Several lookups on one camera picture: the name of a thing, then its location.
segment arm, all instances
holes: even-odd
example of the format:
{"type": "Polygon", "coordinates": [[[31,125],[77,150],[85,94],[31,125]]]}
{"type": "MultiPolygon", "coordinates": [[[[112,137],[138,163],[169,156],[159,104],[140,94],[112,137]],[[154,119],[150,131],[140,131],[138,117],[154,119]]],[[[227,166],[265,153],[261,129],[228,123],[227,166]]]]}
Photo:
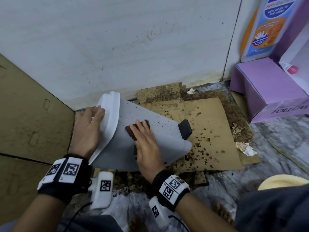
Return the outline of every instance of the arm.
{"type": "MultiPolygon", "coordinates": [[[[90,159],[98,146],[104,114],[105,110],[97,107],[76,115],[71,153],[90,159]]],[[[57,198],[37,195],[11,232],[55,232],[65,207],[66,203],[57,198]]]]}
{"type": "MultiPolygon", "coordinates": [[[[137,120],[136,127],[130,125],[137,141],[137,163],[141,174],[152,183],[156,175],[165,169],[155,136],[145,121],[137,120]]],[[[176,206],[176,211],[189,227],[190,231],[236,231],[217,214],[207,208],[193,194],[187,193],[176,206]]]]}

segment wristband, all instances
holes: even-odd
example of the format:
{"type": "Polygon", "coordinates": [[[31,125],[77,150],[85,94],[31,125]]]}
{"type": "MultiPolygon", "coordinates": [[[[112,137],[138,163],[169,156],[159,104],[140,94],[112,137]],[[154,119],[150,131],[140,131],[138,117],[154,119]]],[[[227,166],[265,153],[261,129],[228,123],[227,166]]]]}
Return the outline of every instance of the wristband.
{"type": "Polygon", "coordinates": [[[172,212],[182,197],[190,192],[189,185],[171,171],[162,170],[154,178],[152,186],[156,191],[159,203],[172,212]]]}
{"type": "Polygon", "coordinates": [[[88,160],[76,154],[67,154],[56,160],[38,185],[38,194],[53,196],[66,204],[72,196],[87,193],[92,167],[88,160]]]}

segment person's left hand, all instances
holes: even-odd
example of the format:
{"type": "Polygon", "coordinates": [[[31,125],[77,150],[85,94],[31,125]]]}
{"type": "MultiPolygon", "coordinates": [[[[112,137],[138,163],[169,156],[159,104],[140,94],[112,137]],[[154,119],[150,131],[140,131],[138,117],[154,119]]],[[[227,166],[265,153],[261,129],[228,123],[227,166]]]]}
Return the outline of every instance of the person's left hand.
{"type": "Polygon", "coordinates": [[[100,106],[87,107],[84,112],[76,114],[70,153],[90,159],[98,147],[104,115],[105,109],[100,106]]]}

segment forearm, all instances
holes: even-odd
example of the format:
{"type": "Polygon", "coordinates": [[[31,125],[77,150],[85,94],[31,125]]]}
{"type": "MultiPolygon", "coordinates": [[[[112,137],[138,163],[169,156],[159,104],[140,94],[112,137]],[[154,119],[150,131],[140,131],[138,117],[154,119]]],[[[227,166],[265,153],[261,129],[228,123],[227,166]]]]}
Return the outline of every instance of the forearm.
{"type": "Polygon", "coordinates": [[[49,195],[38,195],[11,232],[55,232],[66,204],[49,195]]]}
{"type": "Polygon", "coordinates": [[[183,196],[176,206],[176,211],[187,224],[191,232],[236,231],[232,226],[226,223],[190,193],[183,196]]]}

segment brown cloth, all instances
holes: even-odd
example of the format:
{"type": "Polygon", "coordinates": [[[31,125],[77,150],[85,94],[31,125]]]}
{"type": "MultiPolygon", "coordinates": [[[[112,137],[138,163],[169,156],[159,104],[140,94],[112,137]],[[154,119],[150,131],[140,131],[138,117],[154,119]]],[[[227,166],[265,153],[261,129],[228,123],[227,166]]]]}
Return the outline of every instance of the brown cloth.
{"type": "MultiPolygon", "coordinates": [[[[146,124],[148,125],[148,128],[150,128],[149,120],[145,120],[145,121],[146,121],[146,124]]],[[[129,125],[125,127],[125,130],[126,130],[126,132],[129,134],[129,136],[130,136],[134,141],[136,141],[136,137],[135,137],[134,133],[132,132],[132,130],[131,130],[131,128],[130,128],[129,125]]],[[[134,145],[134,152],[133,152],[133,154],[134,154],[135,156],[137,156],[137,149],[136,149],[136,146],[135,146],[135,145],[134,145]]]]}

